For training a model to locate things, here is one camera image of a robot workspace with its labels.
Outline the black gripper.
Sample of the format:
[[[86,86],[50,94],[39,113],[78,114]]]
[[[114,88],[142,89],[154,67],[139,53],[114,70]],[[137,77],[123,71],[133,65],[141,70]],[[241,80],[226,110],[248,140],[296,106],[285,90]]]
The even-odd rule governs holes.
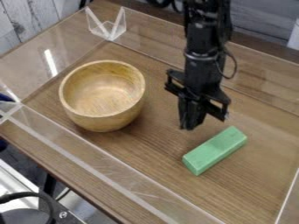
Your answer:
[[[165,88],[179,97],[181,128],[194,130],[206,115],[225,121],[232,99],[221,89],[226,56],[186,57],[185,71],[167,70]]]

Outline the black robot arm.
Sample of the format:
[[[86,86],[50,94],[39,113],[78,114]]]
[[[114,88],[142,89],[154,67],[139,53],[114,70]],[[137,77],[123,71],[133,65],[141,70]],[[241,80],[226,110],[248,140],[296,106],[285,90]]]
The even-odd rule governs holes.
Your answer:
[[[182,0],[187,38],[182,71],[167,71],[165,89],[179,98],[181,127],[194,130],[206,116],[225,120],[232,99],[221,89],[226,59],[233,58],[227,42],[233,36],[232,0]]]

